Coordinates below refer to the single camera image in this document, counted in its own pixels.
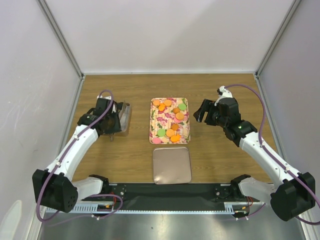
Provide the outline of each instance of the pink circle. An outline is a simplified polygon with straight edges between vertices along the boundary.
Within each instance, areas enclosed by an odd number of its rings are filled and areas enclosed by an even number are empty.
[[[179,123],[182,122],[182,120],[179,120],[179,119],[177,119],[176,117],[174,117],[174,121],[175,121],[177,124],[179,124]]]
[[[152,142],[154,144],[160,144],[161,143],[161,139],[159,137],[155,137],[154,139],[152,139]]]

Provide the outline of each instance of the purple cable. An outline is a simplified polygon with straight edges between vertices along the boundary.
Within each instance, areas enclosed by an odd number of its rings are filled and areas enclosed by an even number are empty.
[[[74,220],[74,219],[79,219],[79,218],[83,218],[83,217],[92,217],[92,218],[96,218],[96,219],[105,219],[105,218],[110,217],[111,215],[115,214],[116,212],[118,212],[118,211],[122,208],[122,205],[124,204],[124,201],[122,200],[122,198],[119,197],[118,195],[114,195],[114,194],[96,194],[96,195],[91,195],[91,196],[89,196],[89,197],[90,197],[90,198],[94,198],[94,197],[116,197],[117,199],[120,200],[120,206],[119,206],[116,210],[108,213],[108,214],[105,215],[105,216],[99,216],[99,217],[97,217],[97,216],[93,216],[93,215],[82,214],[82,215],[75,216],[75,217],[72,217],[72,218],[70,218],[70,219],[67,219],[67,220],[60,221],[60,222],[58,222],[58,223],[49,225],[49,227],[55,227],[55,226],[57,226],[57,225],[64,224],[64,223],[67,223],[67,222],[72,221],[72,220]]]
[[[92,122],[89,126],[87,126],[85,129],[83,129],[78,135],[77,137],[79,138],[85,131],[87,131],[88,129],[90,129],[93,125],[95,125],[98,121],[100,121],[109,111],[109,109],[113,106],[113,102],[114,102],[114,95],[112,94],[112,92],[110,90],[103,90],[102,92],[100,92],[99,97],[105,93],[108,92],[111,96],[111,100],[109,102],[109,105],[107,106],[106,110],[101,114],[101,116],[99,116],[94,122]],[[64,160],[65,156],[67,155],[67,153],[69,152],[69,150],[72,148],[72,146],[75,144],[75,142],[77,141],[77,139],[73,139],[72,142],[69,144],[69,146],[65,149],[65,151],[63,152],[63,154],[61,155],[61,158],[59,159],[59,163],[61,164],[62,161]],[[50,221],[52,218],[54,218],[59,211],[56,211],[51,217],[44,219],[41,217],[40,215],[40,205],[41,205],[41,200],[42,197],[44,195],[45,189],[48,185],[48,182],[50,181],[51,177],[54,175],[55,171],[58,169],[58,165],[56,165],[53,170],[49,173],[48,177],[46,178],[46,180],[44,181],[42,188],[40,190],[39,196],[38,196],[38,200],[36,201],[36,217],[39,219],[40,222],[45,223]]]
[[[225,88],[231,88],[231,87],[244,87],[246,89],[249,89],[251,90],[260,100],[261,102],[261,105],[262,105],[262,108],[263,108],[263,116],[262,116],[262,122],[261,122],[261,125],[260,125],[260,129],[259,129],[259,133],[258,133],[258,138],[259,138],[259,143],[260,145],[262,146],[262,149],[266,152],[266,154],[269,155],[269,157],[271,157],[280,167],[282,167],[284,170],[286,170],[286,166],[284,164],[282,164],[267,148],[266,146],[264,146],[262,143],[262,130],[263,130],[263,127],[265,125],[265,120],[266,120],[266,107],[265,107],[265,104],[264,104],[264,101],[262,100],[261,96],[251,87],[245,85],[245,84],[231,84],[231,85],[228,85],[226,86]],[[303,182],[300,180],[300,178],[298,178],[296,175],[294,175],[290,170],[287,171],[287,173],[293,177],[298,183],[300,183],[309,193],[310,195],[313,197],[313,199],[316,201],[316,204],[319,206],[320,208],[320,200],[319,198],[314,194],[314,192]],[[302,219],[301,217],[299,216],[296,216],[296,218],[302,222],[304,222],[305,224],[309,224],[309,225],[313,225],[313,226],[317,226],[317,225],[320,225],[320,221],[317,221],[317,222],[311,222],[311,221],[307,221],[307,220],[304,220]]]

